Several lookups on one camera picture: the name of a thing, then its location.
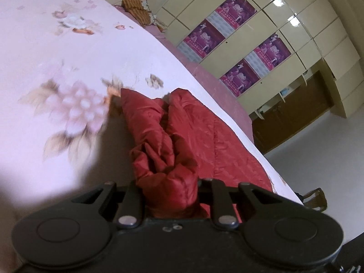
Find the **brown wooden door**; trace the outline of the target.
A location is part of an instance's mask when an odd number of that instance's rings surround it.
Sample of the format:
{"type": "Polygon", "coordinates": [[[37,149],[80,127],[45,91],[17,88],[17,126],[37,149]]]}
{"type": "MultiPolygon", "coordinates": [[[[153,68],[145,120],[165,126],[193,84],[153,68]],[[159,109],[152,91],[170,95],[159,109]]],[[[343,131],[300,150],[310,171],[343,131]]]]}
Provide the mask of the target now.
{"type": "Polygon", "coordinates": [[[263,154],[286,142],[333,107],[322,74],[318,71],[285,101],[278,102],[252,121],[255,146],[263,154]]]}

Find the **upper left purple poster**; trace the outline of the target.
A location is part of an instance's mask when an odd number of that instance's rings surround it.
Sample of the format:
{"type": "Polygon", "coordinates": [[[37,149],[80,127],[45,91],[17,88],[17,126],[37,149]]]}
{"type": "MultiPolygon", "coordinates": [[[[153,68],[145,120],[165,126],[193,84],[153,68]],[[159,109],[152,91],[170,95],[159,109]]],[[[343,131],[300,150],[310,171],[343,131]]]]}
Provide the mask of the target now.
{"type": "Polygon", "coordinates": [[[185,37],[183,42],[203,59],[224,40],[222,33],[205,19],[185,37]]]}

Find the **upper right purple poster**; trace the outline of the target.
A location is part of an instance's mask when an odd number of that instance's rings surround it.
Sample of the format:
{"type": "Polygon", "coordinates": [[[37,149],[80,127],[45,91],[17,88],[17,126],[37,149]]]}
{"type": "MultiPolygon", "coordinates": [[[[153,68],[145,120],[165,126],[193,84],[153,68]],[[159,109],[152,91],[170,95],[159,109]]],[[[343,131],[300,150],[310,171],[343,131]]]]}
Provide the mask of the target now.
{"type": "Polygon", "coordinates": [[[254,16],[257,10],[248,0],[226,0],[215,12],[236,30],[254,16]]]}

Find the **pink floral bed sheet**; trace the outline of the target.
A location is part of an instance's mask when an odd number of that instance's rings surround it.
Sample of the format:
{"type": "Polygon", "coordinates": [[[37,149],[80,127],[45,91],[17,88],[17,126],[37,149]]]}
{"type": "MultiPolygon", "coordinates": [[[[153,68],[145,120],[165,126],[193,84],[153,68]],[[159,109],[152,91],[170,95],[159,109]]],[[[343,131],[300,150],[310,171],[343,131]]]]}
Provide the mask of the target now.
{"type": "Polygon", "coordinates": [[[17,220],[105,181],[133,177],[123,88],[167,98],[189,90],[259,161],[276,194],[292,189],[228,109],[214,80],[199,80],[154,35],[104,0],[1,0],[1,271],[18,265],[17,220]]]}

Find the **red puffer jacket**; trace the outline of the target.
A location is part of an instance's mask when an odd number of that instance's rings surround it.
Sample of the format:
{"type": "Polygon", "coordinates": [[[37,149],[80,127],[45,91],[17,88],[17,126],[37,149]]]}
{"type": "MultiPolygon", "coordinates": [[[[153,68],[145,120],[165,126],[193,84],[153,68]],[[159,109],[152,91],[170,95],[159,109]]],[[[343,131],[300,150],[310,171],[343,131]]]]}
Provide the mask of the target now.
{"type": "Polygon", "coordinates": [[[150,99],[122,89],[120,104],[135,143],[130,155],[136,184],[153,216],[208,216],[197,199],[199,179],[273,190],[233,130],[189,91],[178,88],[167,99],[150,99]]]}

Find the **wooden chair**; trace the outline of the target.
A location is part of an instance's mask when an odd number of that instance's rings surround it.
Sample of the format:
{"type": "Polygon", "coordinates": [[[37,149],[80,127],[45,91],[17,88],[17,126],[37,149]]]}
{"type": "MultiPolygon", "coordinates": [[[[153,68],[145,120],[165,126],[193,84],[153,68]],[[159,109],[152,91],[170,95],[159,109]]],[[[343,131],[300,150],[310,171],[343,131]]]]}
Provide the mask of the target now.
{"type": "Polygon", "coordinates": [[[305,195],[301,195],[296,192],[297,197],[303,203],[304,206],[313,210],[324,212],[328,208],[328,203],[324,191],[321,188],[317,188],[309,191],[305,195]]]}

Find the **lower left purple poster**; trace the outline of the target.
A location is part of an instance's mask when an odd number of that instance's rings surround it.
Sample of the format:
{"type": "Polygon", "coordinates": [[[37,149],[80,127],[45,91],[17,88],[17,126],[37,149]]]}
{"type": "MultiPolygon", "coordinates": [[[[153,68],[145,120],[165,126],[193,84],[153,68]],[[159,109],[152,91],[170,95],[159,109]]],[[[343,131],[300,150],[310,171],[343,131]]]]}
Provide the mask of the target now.
{"type": "Polygon", "coordinates": [[[239,61],[220,78],[220,81],[235,97],[239,97],[259,80],[258,74],[256,74],[245,59],[239,61]]]}

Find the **lower right purple poster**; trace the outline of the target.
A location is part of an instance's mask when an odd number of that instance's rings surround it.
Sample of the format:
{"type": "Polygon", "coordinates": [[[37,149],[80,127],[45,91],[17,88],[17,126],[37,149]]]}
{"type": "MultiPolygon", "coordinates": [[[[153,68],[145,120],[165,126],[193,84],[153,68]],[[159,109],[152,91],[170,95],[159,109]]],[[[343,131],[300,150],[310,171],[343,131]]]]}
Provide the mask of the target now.
{"type": "Polygon", "coordinates": [[[269,71],[285,61],[291,52],[277,33],[273,33],[254,49],[255,54],[269,71]]]}

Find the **cream wardrobe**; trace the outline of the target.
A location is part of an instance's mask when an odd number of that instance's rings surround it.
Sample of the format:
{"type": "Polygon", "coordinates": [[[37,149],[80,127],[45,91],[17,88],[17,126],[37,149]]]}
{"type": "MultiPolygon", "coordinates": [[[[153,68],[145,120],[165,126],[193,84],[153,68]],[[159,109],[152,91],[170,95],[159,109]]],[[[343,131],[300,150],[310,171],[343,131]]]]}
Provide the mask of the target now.
{"type": "Polygon", "coordinates": [[[347,118],[363,105],[363,48],[352,37],[347,0],[248,0],[257,13],[236,30],[215,12],[225,1],[167,0],[157,16],[168,40],[218,80],[247,61],[260,80],[235,98],[248,114],[311,68],[322,72],[338,115],[347,118]],[[225,40],[201,59],[183,40],[205,19],[225,40]],[[269,71],[254,49],[273,33],[291,55],[269,71]]]}

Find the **corner open shelf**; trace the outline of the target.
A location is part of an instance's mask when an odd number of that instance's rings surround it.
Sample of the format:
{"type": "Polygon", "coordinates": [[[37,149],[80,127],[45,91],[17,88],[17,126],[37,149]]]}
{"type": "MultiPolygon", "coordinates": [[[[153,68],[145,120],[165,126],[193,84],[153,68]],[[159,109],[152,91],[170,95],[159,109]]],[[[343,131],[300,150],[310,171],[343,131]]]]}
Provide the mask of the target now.
{"type": "Polygon", "coordinates": [[[301,76],[299,76],[296,80],[294,80],[290,85],[286,86],[283,90],[281,90],[277,95],[275,95],[272,99],[268,102],[263,104],[261,107],[253,111],[249,117],[252,121],[257,118],[264,119],[263,114],[270,109],[272,109],[275,105],[280,103],[285,103],[288,95],[293,93],[294,90],[300,88],[301,86],[307,86],[308,80],[316,73],[318,70],[316,69],[309,69],[305,71],[301,76]]]}

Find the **purple poster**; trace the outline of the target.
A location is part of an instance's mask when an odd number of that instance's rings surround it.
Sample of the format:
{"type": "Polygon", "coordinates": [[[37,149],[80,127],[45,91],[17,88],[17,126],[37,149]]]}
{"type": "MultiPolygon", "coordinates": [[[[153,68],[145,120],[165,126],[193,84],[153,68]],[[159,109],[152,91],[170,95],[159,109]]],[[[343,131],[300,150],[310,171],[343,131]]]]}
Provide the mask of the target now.
{"type": "Polygon", "coordinates": [[[254,49],[255,54],[269,71],[285,61],[291,52],[277,33],[273,33],[254,49]]]}
{"type": "Polygon", "coordinates": [[[236,30],[254,16],[257,10],[248,0],[226,0],[215,12],[236,30]]]}
{"type": "Polygon", "coordinates": [[[256,74],[245,59],[239,61],[220,78],[220,81],[235,97],[239,97],[259,80],[258,74],[256,74]]]}
{"type": "Polygon", "coordinates": [[[222,33],[205,19],[185,37],[183,42],[203,59],[224,40],[222,33]]]}

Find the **orange patterned pillow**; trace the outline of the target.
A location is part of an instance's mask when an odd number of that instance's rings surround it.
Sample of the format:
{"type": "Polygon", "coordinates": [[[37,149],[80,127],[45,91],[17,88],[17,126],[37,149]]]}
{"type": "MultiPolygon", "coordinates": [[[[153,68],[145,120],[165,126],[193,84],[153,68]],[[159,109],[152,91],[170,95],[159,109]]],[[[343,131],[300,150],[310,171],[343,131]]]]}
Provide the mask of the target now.
{"type": "Polygon", "coordinates": [[[121,6],[130,13],[142,27],[157,25],[157,19],[151,11],[149,0],[122,0],[121,6]]]}

